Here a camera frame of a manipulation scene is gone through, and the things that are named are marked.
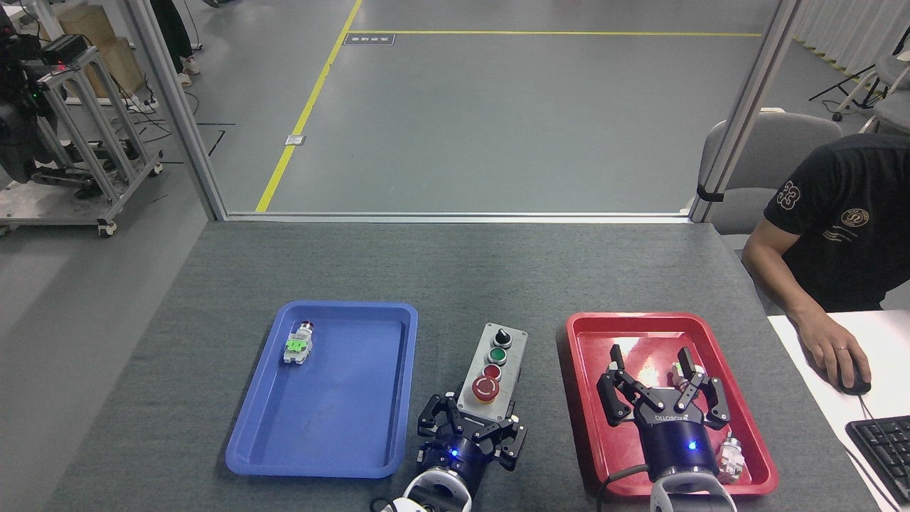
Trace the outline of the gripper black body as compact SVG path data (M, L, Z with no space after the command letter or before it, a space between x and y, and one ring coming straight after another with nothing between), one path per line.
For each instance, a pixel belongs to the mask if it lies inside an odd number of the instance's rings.
M721 429L721 422L705 418L694 402L676 411L680 393L676 389L650 389L635 405L635 425L651 482L669 474L719 473L714 447L707 429Z
M424 469L449 470L476 492L497 456L501 426L456 412L451 420L425 420Z

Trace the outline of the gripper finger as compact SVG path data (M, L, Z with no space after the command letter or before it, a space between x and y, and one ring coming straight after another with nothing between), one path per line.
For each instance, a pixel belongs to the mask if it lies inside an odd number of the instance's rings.
M701 392L708 405L708 411L703 414L703 424L711 429L724 428L731 418L724 383L718 377L709 377L705 370L697 370L688 347L680 348L677 356L685 386L674 402L674 411L682 414L692 404L696 393Z
M656 389L646 387L626 372L618 344L611 347L610 357L611 362L596 385L608 424L618 427L621 422L633 419L635 405L644 404L653 411L663 412L666 405Z
M513 472L528 433L516 415L482 427L475 433L475 445L480 448L485 463L498 462L506 471Z
M455 392L446 392L444 395L435 393L430 396L428 404L418 417L418 435L420 437L438 437L439 428L448 427L453 434L464 433Z

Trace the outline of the person's right hand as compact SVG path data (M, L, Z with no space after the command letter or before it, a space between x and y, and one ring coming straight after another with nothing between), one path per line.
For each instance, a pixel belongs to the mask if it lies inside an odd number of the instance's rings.
M858 382L870 385L873 373L867 354L851 331L823 311L801 314L793 323L815 367L831 386L849 390Z

